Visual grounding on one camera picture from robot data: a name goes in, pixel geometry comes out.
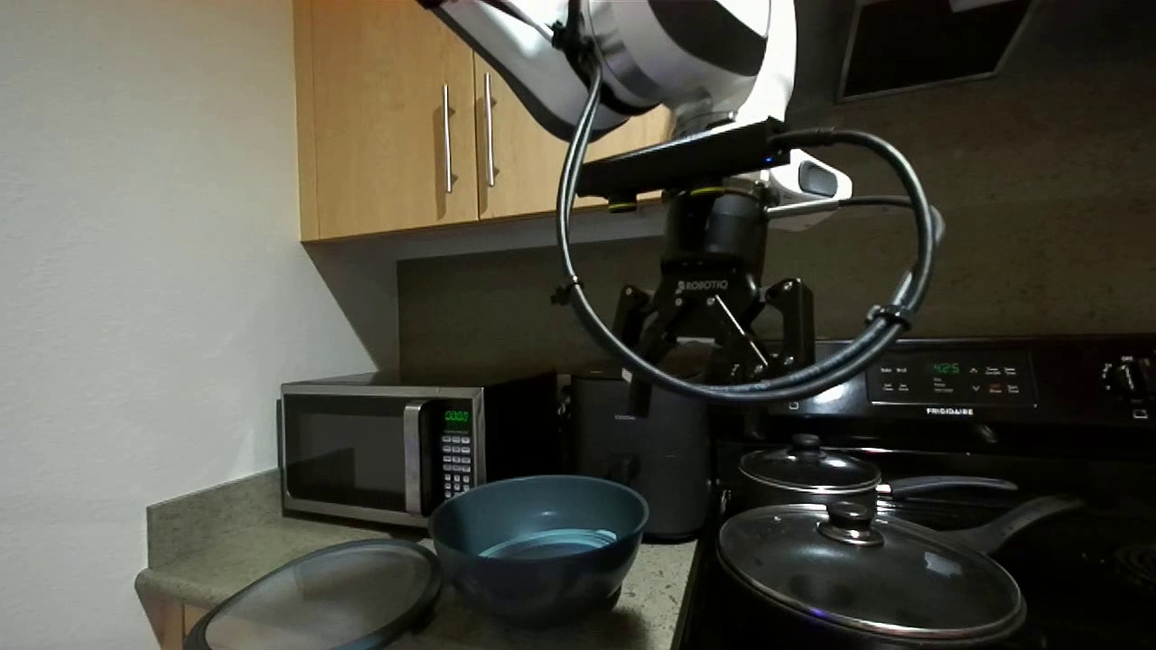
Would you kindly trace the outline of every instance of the white wall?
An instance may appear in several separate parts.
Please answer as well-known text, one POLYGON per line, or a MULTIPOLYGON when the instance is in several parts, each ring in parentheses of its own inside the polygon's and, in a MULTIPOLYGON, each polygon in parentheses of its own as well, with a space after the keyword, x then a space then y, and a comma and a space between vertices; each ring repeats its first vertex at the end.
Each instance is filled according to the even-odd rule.
POLYGON ((0 645, 153 645, 143 504, 373 364, 292 238, 290 0, 0 0, 0 645))

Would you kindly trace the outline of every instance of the bowl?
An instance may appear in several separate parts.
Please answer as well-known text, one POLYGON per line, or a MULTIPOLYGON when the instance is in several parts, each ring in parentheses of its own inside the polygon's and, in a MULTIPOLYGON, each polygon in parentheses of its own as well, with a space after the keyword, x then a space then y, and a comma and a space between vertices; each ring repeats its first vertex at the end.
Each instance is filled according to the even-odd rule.
POLYGON ((640 491, 546 473, 479 482, 431 515, 443 576, 489 617, 560 624, 616 603, 650 504, 640 491))

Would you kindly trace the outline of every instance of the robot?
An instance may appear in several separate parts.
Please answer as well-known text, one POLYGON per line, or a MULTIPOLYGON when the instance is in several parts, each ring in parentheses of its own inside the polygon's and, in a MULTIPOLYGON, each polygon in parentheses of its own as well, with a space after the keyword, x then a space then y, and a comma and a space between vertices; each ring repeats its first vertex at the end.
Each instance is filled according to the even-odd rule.
POLYGON ((418 0, 489 58, 536 121, 570 141, 555 196, 555 298, 622 360, 623 379, 682 397, 766 405, 819 395, 873 360, 917 309, 941 232, 912 165, 863 131, 790 131, 796 0, 418 0), (585 145, 664 103, 673 141, 585 163, 585 145), (808 149, 880 156, 908 196, 856 196, 808 149), (573 196, 669 202, 662 285, 622 290, 614 325, 592 309, 570 256, 573 196), (761 285, 766 222, 838 207, 910 207, 917 251, 894 297, 827 357, 811 342, 811 293, 761 285), (781 309, 778 346, 751 320, 781 309), (713 342, 702 374, 664 369, 682 342, 713 342))

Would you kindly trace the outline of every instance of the black stove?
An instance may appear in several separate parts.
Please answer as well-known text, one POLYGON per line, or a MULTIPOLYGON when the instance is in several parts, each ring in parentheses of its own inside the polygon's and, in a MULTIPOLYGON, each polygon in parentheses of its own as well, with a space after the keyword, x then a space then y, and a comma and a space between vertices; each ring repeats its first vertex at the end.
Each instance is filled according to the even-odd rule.
POLYGON ((738 460, 817 433, 885 475, 984 473, 1017 491, 921 491, 894 515, 939 532, 987 522, 1034 496, 1083 504, 1049 515, 992 558, 1027 596, 1027 624, 990 645, 1156 650, 1156 337, 902 340, 863 374, 808 399, 720 411, 716 514, 678 614, 678 650, 867 645, 741 590, 716 557, 716 526, 751 504, 728 497, 738 460))

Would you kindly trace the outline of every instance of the wall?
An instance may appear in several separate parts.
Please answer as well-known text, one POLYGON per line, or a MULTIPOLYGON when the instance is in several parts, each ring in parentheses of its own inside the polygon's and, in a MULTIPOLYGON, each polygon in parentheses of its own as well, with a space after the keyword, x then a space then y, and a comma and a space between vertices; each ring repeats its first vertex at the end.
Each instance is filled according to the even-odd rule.
MULTIPOLYGON (((894 141, 945 212, 910 337, 1156 333, 1153 31, 1153 2, 1037 0, 992 78, 808 107, 803 121, 894 141)), ((658 243, 580 248, 577 272, 604 316, 616 285, 654 285, 658 251, 658 243)), ((823 337, 861 333, 908 263, 910 226, 888 212, 772 232, 766 247, 766 277, 797 274, 817 290, 823 337)), ((546 248, 401 263, 404 364, 597 360, 570 309, 546 297, 546 248)))
POLYGON ((290 0, 0 0, 0 645, 154 645, 143 504, 368 369, 297 247, 290 0))

